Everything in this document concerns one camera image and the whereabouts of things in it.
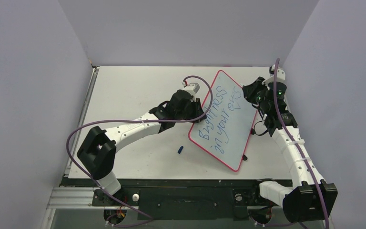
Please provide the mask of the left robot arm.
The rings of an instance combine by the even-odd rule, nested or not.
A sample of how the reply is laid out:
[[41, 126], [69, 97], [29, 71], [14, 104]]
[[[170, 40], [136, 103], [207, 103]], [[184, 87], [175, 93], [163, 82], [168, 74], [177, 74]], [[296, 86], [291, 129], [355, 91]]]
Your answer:
[[177, 90], [169, 101], [152, 108], [132, 124], [108, 129], [95, 126], [89, 130], [77, 157], [99, 186], [106, 190], [104, 198], [107, 202], [118, 205], [123, 199], [120, 182], [113, 171], [116, 153], [139, 139], [174, 127], [176, 121], [196, 123], [204, 120], [197, 92], [194, 84], [190, 84]]

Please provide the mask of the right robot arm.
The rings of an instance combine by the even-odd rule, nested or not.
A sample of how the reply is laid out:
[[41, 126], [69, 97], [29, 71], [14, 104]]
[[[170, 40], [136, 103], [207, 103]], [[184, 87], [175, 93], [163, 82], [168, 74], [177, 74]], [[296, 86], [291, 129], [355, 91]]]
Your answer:
[[267, 133], [278, 145], [293, 186], [263, 181], [250, 190], [250, 199], [256, 204], [269, 200], [279, 205], [291, 223], [326, 221], [338, 191], [335, 184], [326, 182], [307, 153], [298, 124], [285, 102], [286, 89], [284, 83], [263, 77], [242, 87], [245, 100], [260, 113]]

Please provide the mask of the pink framed whiteboard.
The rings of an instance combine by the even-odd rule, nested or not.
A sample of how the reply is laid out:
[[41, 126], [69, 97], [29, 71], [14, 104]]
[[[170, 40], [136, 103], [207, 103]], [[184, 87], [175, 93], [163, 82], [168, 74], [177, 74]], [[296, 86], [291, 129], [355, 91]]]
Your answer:
[[207, 118], [192, 125], [188, 138], [216, 160], [238, 171], [257, 110], [246, 101], [242, 86], [219, 70], [202, 107]]

